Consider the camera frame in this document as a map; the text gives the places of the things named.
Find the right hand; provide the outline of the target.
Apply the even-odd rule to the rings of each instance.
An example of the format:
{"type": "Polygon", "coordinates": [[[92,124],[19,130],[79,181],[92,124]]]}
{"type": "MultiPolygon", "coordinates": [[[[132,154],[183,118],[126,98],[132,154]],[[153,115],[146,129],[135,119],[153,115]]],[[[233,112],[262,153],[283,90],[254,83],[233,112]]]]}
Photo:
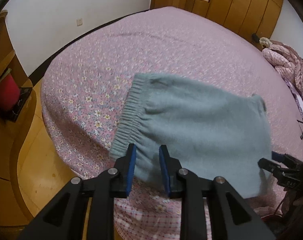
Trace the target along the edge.
{"type": "Polygon", "coordinates": [[[296,194],[297,192],[294,190],[286,191],[281,208],[282,214],[285,215],[289,211],[291,205],[296,207],[303,206],[303,197],[296,199],[296,194]]]}

